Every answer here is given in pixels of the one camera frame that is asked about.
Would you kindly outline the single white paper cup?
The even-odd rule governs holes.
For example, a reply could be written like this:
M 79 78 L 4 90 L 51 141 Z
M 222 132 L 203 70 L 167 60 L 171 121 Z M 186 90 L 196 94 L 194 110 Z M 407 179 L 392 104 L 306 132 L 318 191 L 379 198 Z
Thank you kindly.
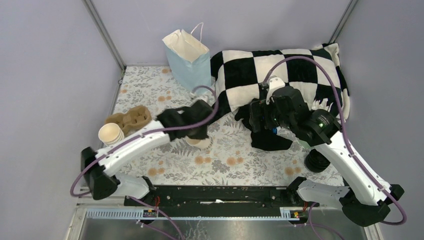
M 184 140 L 190 146 L 201 149 L 201 150 L 209 149 L 213 143 L 210 137 L 207 137 L 204 139 L 193 139 L 186 136 Z

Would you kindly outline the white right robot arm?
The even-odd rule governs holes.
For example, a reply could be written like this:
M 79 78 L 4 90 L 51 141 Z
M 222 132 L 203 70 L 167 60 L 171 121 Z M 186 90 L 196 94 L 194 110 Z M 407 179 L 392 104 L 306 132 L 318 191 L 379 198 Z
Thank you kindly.
M 287 201 L 299 206 L 317 202 L 341 210 L 353 223 L 367 227 L 384 223 L 390 204 L 404 194 L 398 184 L 379 177 L 345 139 L 338 120 L 324 109 L 311 110 L 301 92 L 291 86 L 269 91 L 265 98 L 248 104 L 249 123 L 255 132 L 261 127 L 292 131 L 313 152 L 321 154 L 342 175 L 346 186 L 333 186 L 296 178 L 287 191 Z

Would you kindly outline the brown cardboard cup carrier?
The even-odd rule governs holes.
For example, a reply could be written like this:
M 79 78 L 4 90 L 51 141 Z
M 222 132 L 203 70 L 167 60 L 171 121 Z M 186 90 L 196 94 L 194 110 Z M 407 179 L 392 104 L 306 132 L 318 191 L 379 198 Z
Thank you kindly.
M 152 116 L 146 106 L 138 105 L 130 108 L 126 113 L 115 113 L 108 116 L 104 124 L 114 123 L 119 126 L 125 136 L 136 132 L 152 121 Z

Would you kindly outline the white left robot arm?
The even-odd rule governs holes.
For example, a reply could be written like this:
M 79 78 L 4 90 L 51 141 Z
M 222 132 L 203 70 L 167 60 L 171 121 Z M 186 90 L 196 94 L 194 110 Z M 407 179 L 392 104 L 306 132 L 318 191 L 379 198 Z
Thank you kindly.
M 217 113 L 206 101 L 198 99 L 191 106 L 165 109 L 142 129 L 109 147 L 80 153 L 81 173 L 94 200 L 111 195 L 135 197 L 148 206 L 155 200 L 154 186 L 147 177 L 120 174 L 122 167 L 142 154 L 176 139 L 208 138 L 208 124 Z

